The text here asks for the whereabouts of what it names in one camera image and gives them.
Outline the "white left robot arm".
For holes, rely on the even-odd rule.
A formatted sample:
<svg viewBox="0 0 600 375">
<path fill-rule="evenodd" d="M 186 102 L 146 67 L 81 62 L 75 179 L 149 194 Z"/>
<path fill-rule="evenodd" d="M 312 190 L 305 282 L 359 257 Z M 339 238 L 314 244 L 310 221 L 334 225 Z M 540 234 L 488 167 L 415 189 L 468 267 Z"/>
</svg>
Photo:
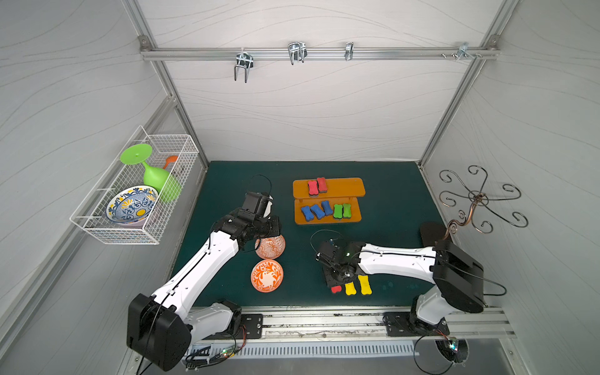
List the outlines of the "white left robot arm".
<svg viewBox="0 0 600 375">
<path fill-rule="evenodd" d="M 127 311 L 127 347 L 163 371 L 183 361 L 195 361 L 195 342 L 225 334 L 236 338 L 242 329 L 242 309 L 223 300 L 193 311 L 195 301 L 219 270 L 251 242 L 281 233 L 268 193 L 247 192 L 243 205 L 219 219 L 205 244 L 162 287 L 137 295 Z"/>
</svg>

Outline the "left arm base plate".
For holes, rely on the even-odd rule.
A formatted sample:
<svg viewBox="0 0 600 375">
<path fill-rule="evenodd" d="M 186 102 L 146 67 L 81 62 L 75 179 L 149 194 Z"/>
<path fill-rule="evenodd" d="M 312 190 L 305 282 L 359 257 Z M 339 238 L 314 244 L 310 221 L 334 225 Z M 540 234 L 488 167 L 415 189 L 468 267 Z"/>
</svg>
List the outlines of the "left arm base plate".
<svg viewBox="0 0 600 375">
<path fill-rule="evenodd" d="M 263 336 L 263 320 L 264 315 L 260 313 L 243 313 L 234 317 L 225 331 L 206 337 L 206 340 L 260 339 Z"/>
</svg>

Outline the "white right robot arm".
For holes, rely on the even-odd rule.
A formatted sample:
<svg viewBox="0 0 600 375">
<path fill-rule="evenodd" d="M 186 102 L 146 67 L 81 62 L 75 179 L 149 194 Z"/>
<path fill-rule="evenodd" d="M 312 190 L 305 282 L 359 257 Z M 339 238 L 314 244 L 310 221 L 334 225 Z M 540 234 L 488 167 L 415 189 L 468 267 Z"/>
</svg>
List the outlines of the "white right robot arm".
<svg viewBox="0 0 600 375">
<path fill-rule="evenodd" d="M 365 242 L 323 242 L 316 251 L 328 287 L 337 293 L 371 295 L 368 276 L 390 274 L 425 281 L 431 288 L 413 299 L 409 312 L 384 316 L 401 332 L 419 336 L 447 335 L 445 317 L 455 311 L 482 313 L 484 268 L 452 242 L 425 248 L 386 248 Z"/>
</svg>

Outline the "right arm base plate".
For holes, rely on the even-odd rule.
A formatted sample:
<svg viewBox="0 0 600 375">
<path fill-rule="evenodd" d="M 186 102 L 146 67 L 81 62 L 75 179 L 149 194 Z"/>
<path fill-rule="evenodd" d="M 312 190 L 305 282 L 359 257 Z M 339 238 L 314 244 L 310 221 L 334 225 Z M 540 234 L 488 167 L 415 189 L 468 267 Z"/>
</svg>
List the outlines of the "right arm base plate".
<svg viewBox="0 0 600 375">
<path fill-rule="evenodd" d="M 433 337 L 450 336 L 450 330 L 445 318 L 437 324 L 429 324 L 415 318 L 410 312 L 385 312 L 383 324 L 388 337 Z"/>
</svg>

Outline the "yellow eraser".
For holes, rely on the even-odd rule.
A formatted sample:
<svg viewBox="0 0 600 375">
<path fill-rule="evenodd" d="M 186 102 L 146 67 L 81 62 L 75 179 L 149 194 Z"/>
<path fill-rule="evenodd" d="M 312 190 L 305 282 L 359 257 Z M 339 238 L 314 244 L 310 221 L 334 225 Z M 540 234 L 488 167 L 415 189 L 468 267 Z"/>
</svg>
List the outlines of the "yellow eraser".
<svg viewBox="0 0 600 375">
<path fill-rule="evenodd" d="M 358 276 L 361 294 L 362 295 L 371 295 L 372 289 L 370 287 L 370 281 L 367 275 L 359 275 Z"/>
<path fill-rule="evenodd" d="M 355 295 L 356 293 L 357 293 L 356 287 L 353 282 L 345 284 L 345 294 L 346 295 L 350 296 L 350 295 Z"/>
</svg>

